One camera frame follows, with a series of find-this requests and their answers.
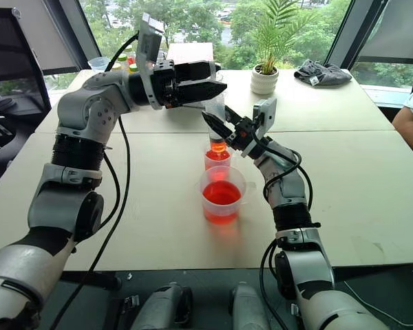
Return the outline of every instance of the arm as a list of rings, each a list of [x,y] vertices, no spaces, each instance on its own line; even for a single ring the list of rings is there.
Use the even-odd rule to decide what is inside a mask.
[[[213,63],[174,65],[164,60],[154,65],[160,34],[149,25],[149,16],[145,18],[138,66],[147,67],[146,74],[97,74],[58,104],[52,161],[45,164],[30,206],[30,231],[0,249],[0,329],[38,327],[39,312],[75,245],[99,229],[104,201],[95,189],[102,179],[105,145],[119,116],[153,102],[154,109],[160,109],[208,100],[226,88],[203,80],[211,75]]]
[[[284,175],[272,182],[266,193],[277,229],[276,243],[282,249],[275,256],[281,294],[294,304],[293,315],[302,319],[306,330],[387,329],[353,297],[335,290],[332,267],[319,238],[319,224],[312,223],[310,218],[304,182],[297,169],[285,174],[292,165],[279,156],[294,160],[295,155],[263,136],[272,126],[275,109],[274,99],[260,100],[251,120],[225,107],[226,121],[234,124],[234,132],[216,116],[205,111],[202,115],[231,148],[254,160],[265,184]]]
[[[403,107],[393,119],[394,128],[413,150],[413,113],[410,108]]]

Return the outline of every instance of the palm plant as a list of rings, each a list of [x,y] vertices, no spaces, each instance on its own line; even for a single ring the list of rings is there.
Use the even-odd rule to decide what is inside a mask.
[[[275,64],[294,46],[298,32],[315,19],[314,14],[298,11],[297,1],[264,0],[265,16],[255,30],[259,73],[274,74]]]

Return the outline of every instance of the wire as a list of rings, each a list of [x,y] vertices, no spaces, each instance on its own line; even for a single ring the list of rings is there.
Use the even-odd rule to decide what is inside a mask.
[[[384,316],[387,316],[389,319],[395,321],[396,323],[398,323],[399,325],[402,325],[403,327],[407,327],[407,328],[413,328],[413,324],[410,323],[404,323],[400,320],[398,320],[397,318],[391,316],[389,313],[386,313],[384,311],[381,311],[379,308],[369,304],[368,302],[364,301],[364,299],[362,299],[356,292],[355,290],[349,285],[347,284],[347,282],[344,281],[344,284],[346,285],[346,287],[353,293],[353,295],[365,306],[373,309],[374,311],[377,311],[380,314],[383,314]]]
[[[112,58],[112,60],[109,62],[109,64],[107,65],[105,71],[108,72],[112,69],[113,64],[115,63],[116,59],[118,58],[119,54],[123,52],[123,50],[133,41],[135,41],[138,38],[138,33],[136,33],[134,36],[132,36],[129,40],[127,40],[124,45],[121,46],[121,48],[115,53],[114,57]],[[59,313],[56,315],[54,322],[52,322],[51,326],[50,326],[50,330],[55,330],[55,328],[58,326],[58,324],[61,321],[61,318],[64,316],[65,312],[67,311],[67,309],[69,308],[69,306],[72,304],[72,302],[74,301],[74,299],[78,296],[78,294],[80,293],[81,289],[83,288],[84,284],[85,284],[85,280],[87,278],[87,276],[92,273],[95,270],[96,265],[98,264],[101,256],[103,255],[103,252],[105,250],[105,248],[107,247],[107,244],[109,243],[113,233],[115,232],[116,228],[118,227],[118,224],[121,220],[121,217],[124,213],[124,209],[125,209],[125,204],[127,203],[127,197],[129,195],[129,186],[130,186],[130,144],[129,144],[129,140],[127,138],[127,134],[125,133],[125,129],[124,129],[124,125],[123,125],[123,121],[121,119],[121,117],[119,117],[118,119],[119,122],[119,126],[121,128],[121,133],[123,134],[123,138],[125,141],[125,148],[127,150],[127,178],[126,178],[126,183],[125,183],[125,190],[124,190],[124,196],[123,196],[123,202],[121,203],[121,207],[118,213],[118,216],[116,217],[116,220],[112,226],[112,228],[110,229],[109,233],[107,234],[107,236],[105,237],[103,244],[101,245],[98,254],[96,255],[93,263],[90,265],[89,270],[86,271],[85,275],[83,276],[83,279],[81,280],[81,282],[78,284],[78,287],[76,287],[76,289],[72,292],[72,294],[70,295],[70,297],[67,299],[67,301],[65,302],[65,304],[63,305],[63,307],[61,307],[61,310],[59,311]],[[112,173],[112,175],[114,176],[114,181],[115,181],[115,186],[117,186],[119,188],[119,181],[118,181],[118,177],[116,176],[115,170],[113,169],[112,164],[109,161],[109,158],[106,156],[106,154],[104,154],[104,159],[107,162],[107,166],[109,167],[110,172]],[[116,212],[117,209],[117,205],[115,202],[115,208],[110,212],[109,216],[106,218],[106,220],[104,220],[104,222],[101,224],[101,226],[105,226],[109,220],[113,217],[114,213]]]
[[[277,274],[275,273],[274,267],[273,267],[273,257],[274,257],[274,251],[275,251],[276,245],[274,245],[270,252],[269,252],[269,270],[271,271],[271,274],[274,276],[274,278],[277,278]]]
[[[116,189],[116,201],[115,201],[115,205],[112,209],[112,211],[110,212],[109,215],[107,215],[107,218],[105,218],[105,220],[101,223],[99,229],[102,229],[105,225],[107,225],[110,221],[110,219],[114,216],[114,214],[116,213],[116,210],[118,209],[119,206],[119,201],[120,201],[120,196],[121,196],[121,191],[120,191],[120,186],[119,186],[119,181],[118,181],[118,176],[116,175],[116,172],[112,166],[112,163],[110,162],[110,159],[108,158],[108,156],[106,155],[106,153],[104,153],[104,160],[105,163],[107,164],[107,167],[110,170],[110,173],[112,174],[113,177],[113,181],[115,182],[115,189]]]
[[[277,311],[275,310],[274,307],[272,307],[271,303],[269,302],[268,299],[268,295],[266,294],[266,290],[264,288],[264,276],[263,276],[263,272],[264,272],[264,264],[266,262],[266,257],[268,256],[268,253],[270,252],[270,250],[277,244],[276,240],[274,239],[271,244],[269,244],[268,248],[266,249],[266,251],[263,254],[262,257],[262,262],[260,263],[260,268],[259,268],[259,283],[260,283],[260,291],[262,293],[262,298],[266,304],[266,306],[268,307],[269,311],[272,313],[272,315],[274,316],[274,319],[276,319],[276,321],[278,322],[278,324],[280,325],[280,327],[283,330],[288,330],[288,327],[286,326],[286,324],[284,323],[284,321],[282,320],[282,318],[280,318],[280,315],[278,315]]]
[[[308,184],[308,188],[309,188],[308,210],[310,210],[310,208],[312,207],[314,192],[313,192],[312,182],[310,181],[308,173],[304,170],[304,168],[302,168],[300,166],[300,164],[301,164],[301,155],[297,151],[289,149],[294,154],[294,156],[297,157],[297,159],[294,161],[291,158],[283,155],[282,153],[279,153],[278,151],[276,151],[274,149],[271,149],[268,146],[262,144],[262,142],[256,136],[256,134],[254,132],[254,129],[251,131],[251,136],[254,139],[255,143],[257,143],[257,145],[260,148],[263,148],[265,151],[268,151],[269,153],[272,153],[272,154],[274,154],[274,155],[276,155],[280,158],[283,158],[284,160],[290,162],[293,165],[291,168],[289,168],[288,170],[286,170],[282,174],[279,174],[276,177],[273,177],[272,179],[270,179],[269,181],[267,181],[265,183],[265,185],[263,187],[263,196],[264,196],[265,200],[268,201],[268,188],[271,184],[273,184],[277,180],[280,180],[282,177],[284,177],[287,174],[289,174],[289,173],[295,171],[296,169],[298,169],[303,174],[303,176],[306,179],[306,182]]]
[[[121,132],[123,133],[123,137],[124,137],[124,141],[125,141],[125,146],[127,148],[127,181],[126,181],[126,185],[125,185],[125,191],[124,191],[124,197],[123,197],[123,203],[121,204],[118,216],[116,217],[115,223],[113,224],[111,230],[109,231],[109,234],[107,234],[107,236],[104,239],[103,244],[101,245],[98,254],[96,255],[94,262],[92,263],[92,265],[90,266],[89,270],[86,272],[86,274],[84,275],[83,279],[81,280],[80,284],[78,285],[78,287],[76,287],[76,289],[72,292],[72,294],[70,295],[70,297],[67,299],[66,303],[63,305],[63,307],[61,308],[60,312],[56,315],[54,322],[52,323],[52,325],[50,326],[50,330],[54,330],[59,322],[61,321],[61,318],[63,317],[63,315],[65,314],[65,312],[67,311],[67,308],[69,308],[70,304],[72,303],[72,301],[74,301],[74,299],[76,298],[76,296],[79,294],[79,292],[81,291],[81,289],[83,288],[84,284],[85,284],[85,280],[87,278],[87,276],[89,275],[89,273],[93,272],[96,264],[99,262],[101,256],[103,255],[103,252],[107,246],[107,244],[109,243],[113,233],[116,230],[116,227],[118,227],[118,224],[121,220],[121,217],[124,213],[124,209],[125,209],[125,204],[127,203],[127,196],[129,194],[129,185],[130,185],[130,145],[129,145],[129,140],[127,139],[127,135],[125,134],[125,130],[124,130],[124,125],[123,125],[123,121],[121,120],[121,118],[119,118],[119,126],[121,127]]]

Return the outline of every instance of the floor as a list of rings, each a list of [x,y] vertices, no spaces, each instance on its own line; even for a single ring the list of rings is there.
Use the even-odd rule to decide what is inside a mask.
[[[109,301],[139,295],[141,304],[160,286],[176,281],[190,286],[194,296],[193,320],[191,326],[197,329],[231,330],[232,322],[228,314],[229,291],[240,281],[247,282],[258,291],[257,269],[221,270],[165,270],[118,272],[123,286],[118,291],[106,291],[95,287],[85,287],[64,315],[57,329],[102,329]],[[265,273],[266,290],[271,302],[289,329],[297,329],[295,319],[289,314],[285,300],[278,294],[276,283],[268,271]],[[413,265],[403,266],[349,280],[348,283],[365,301],[388,312],[406,323],[413,323]],[[51,295],[42,313],[40,329],[48,329],[62,304],[75,285],[60,282]],[[341,282],[337,289],[349,292]],[[390,329],[404,329],[390,319],[373,313]],[[275,320],[267,313],[271,329],[279,329]]]

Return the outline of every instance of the green cap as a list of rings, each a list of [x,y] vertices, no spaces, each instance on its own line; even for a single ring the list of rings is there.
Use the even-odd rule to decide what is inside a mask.
[[[113,64],[112,71],[121,70],[122,66],[119,63]]]
[[[129,70],[130,72],[137,72],[138,71],[138,67],[136,66],[136,64],[131,64],[129,65]]]
[[[127,60],[127,55],[126,54],[124,54],[124,53],[119,54],[118,61],[123,62],[123,61],[126,61],[126,60]]]

